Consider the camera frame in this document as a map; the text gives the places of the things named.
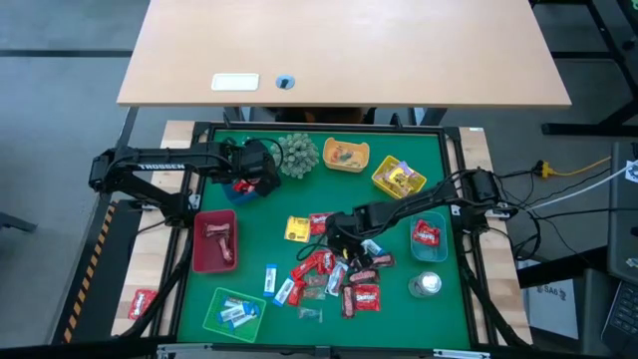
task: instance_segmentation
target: red bowl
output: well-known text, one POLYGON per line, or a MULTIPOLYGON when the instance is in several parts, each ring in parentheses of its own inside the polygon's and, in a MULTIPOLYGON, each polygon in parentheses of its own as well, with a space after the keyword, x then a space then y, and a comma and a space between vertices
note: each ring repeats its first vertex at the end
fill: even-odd
POLYGON ((192 248, 192 270, 197 273, 219 273, 233 270, 237 266, 237 216, 234 210, 214 210, 200 212, 195 216, 192 248), (207 224, 230 224, 228 247, 232 252, 232 264, 226 263, 221 248, 214 238, 206 238, 207 224))

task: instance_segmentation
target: yellow and black striped tape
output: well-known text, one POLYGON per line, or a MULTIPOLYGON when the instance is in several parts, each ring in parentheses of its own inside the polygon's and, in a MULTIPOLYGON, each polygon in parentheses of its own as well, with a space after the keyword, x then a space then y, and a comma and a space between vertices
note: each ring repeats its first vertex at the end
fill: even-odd
POLYGON ((98 260, 100 260, 100 255, 102 254, 102 248, 104 247, 104 242, 107 240, 107 233, 109 232, 109 226, 111 225, 111 221, 113 220, 113 214, 116 211, 117 200, 113 201, 109 208, 107 209, 107 215, 104 217, 104 222, 102 223, 102 229, 100 230, 100 235, 98 236, 98 242, 96 243, 95 248, 93 249, 93 254, 91 255, 91 261, 87 266, 87 271, 84 274, 84 278, 82 279, 82 286, 80 287, 80 291, 78 292, 78 297, 76 298, 76 302, 73 305, 73 311, 71 312, 71 317, 69 318, 69 323, 67 324, 67 328, 64 330, 64 342, 70 343, 71 338, 73 337, 73 331, 78 325, 78 319, 80 318, 80 313, 82 312, 82 305, 87 298, 87 294, 89 293, 89 287, 91 285, 91 279, 96 272, 96 268, 98 266, 98 260))

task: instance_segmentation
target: green mat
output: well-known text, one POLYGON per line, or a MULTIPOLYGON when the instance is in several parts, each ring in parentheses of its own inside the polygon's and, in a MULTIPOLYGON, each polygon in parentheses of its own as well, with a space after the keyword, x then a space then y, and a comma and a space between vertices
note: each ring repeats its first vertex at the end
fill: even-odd
MULTIPOLYGON (((277 139, 288 133, 217 131, 215 140, 232 137, 241 143, 247 137, 277 139)), ((386 155, 408 162, 424 175, 425 188, 444 178, 439 138, 429 135, 310 133, 320 153, 329 137, 338 141, 370 145, 370 163, 360 174, 329 170, 320 162, 304 179, 282 176, 282 187, 266 198, 235 206, 224 196, 219 185, 207 183, 201 210, 231 208, 237 213, 237 268, 228 273, 197 274, 190 272, 177 332, 178 342, 241 343, 233 338, 205 330, 202 323, 215 288, 224 287, 261 297, 266 263, 276 263, 279 289, 298 262, 295 254, 304 243, 285 240, 284 229, 289 215, 343 210, 375 200, 392 200, 372 184, 372 173, 386 155)), ((446 207, 435 211, 450 223, 446 207)), ((383 348, 469 349, 470 340, 464 311, 461 281, 457 269, 452 228, 447 228, 450 254, 442 263, 424 263, 410 252, 410 220, 378 236, 375 241, 392 251, 397 265, 381 268, 381 311, 357 312, 355 318, 341 316, 341 297, 327 295, 326 300, 302 299, 301 306, 323 309, 323 323, 298 319, 297 308, 280 308, 268 300, 268 310, 261 322, 255 344, 329 345, 383 348), (410 278, 424 270, 437 273, 441 292, 417 299, 408 291, 410 278)))

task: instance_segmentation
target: yellow cable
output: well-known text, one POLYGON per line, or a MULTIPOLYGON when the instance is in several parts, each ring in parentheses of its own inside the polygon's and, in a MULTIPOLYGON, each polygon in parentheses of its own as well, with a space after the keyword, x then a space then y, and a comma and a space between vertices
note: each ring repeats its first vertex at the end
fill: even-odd
POLYGON ((598 162, 595 162, 595 163, 593 163, 593 164, 591 164, 589 166, 586 166, 586 167, 584 167, 584 168, 582 168, 580 170, 576 170, 576 171, 573 171, 573 172, 570 172, 570 173, 566 173, 566 174, 559 173, 559 172, 554 171, 553 169, 550 169, 549 174, 550 175, 556 175, 556 176, 563 176, 563 177, 574 176, 574 175, 582 174, 582 173, 584 173, 586 171, 589 171, 589 170, 595 168, 596 166, 600 166, 600 165, 602 165, 602 164, 604 164, 604 163, 606 163, 607 161, 610 161, 610 160, 611 160, 611 156, 607 157, 607 158, 604 158, 604 159, 602 159, 602 160, 600 160, 598 162))

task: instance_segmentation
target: metal can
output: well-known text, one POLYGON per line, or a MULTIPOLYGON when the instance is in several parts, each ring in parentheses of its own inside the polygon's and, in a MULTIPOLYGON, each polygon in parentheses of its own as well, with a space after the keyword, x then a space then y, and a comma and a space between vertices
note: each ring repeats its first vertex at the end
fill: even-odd
POLYGON ((410 279, 408 289, 417 298, 437 294, 441 290, 441 278, 434 272, 423 272, 410 279))

